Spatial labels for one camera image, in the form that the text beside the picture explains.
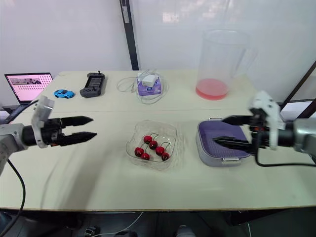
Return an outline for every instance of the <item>laptop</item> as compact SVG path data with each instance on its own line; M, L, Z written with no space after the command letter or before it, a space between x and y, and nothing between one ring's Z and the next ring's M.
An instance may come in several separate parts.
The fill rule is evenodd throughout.
M20 106L2 123L7 123L22 112L53 80L50 73L4 74Z

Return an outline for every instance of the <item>purple lid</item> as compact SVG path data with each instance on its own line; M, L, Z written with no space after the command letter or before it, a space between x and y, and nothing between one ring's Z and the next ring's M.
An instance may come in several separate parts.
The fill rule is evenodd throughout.
M247 140L240 126L230 125L222 121L208 120L203 121L198 125L198 133L204 151L212 157L245 158L249 156L247 152L229 149L213 141L213 138L220 136Z

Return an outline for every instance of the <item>game controller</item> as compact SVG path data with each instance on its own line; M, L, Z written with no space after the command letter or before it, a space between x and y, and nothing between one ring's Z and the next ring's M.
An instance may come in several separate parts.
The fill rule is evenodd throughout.
M96 97L101 94L102 85L105 80L103 73L88 73L88 81L83 89L80 90L80 95L85 98Z

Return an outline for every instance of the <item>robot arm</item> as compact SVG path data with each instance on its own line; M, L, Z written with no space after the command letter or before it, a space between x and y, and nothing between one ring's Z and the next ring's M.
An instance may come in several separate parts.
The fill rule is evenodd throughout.
M96 133L78 132L65 136L62 129L66 126L84 125L93 119L78 116L68 118L48 119L54 106L54 101L43 96L36 104L32 118L32 126L17 124L0 125L0 175L10 155L38 145L41 148L50 146L67 146L81 143L93 138Z
M279 105L264 91L252 99L249 110L252 116L230 116L223 122L231 125L250 125L251 143L233 137L217 137L214 141L224 147L257 154L258 148L277 146L293 147L295 151L311 155L316 163L316 119L300 118L283 122Z

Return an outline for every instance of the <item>gray container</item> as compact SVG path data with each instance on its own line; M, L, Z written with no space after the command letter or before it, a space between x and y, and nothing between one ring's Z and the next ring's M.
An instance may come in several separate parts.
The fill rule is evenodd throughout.
M213 141L220 136L247 140L241 127L218 120L200 122L197 126L197 151L200 159L209 166L236 166L241 159L250 156L247 152L229 149Z

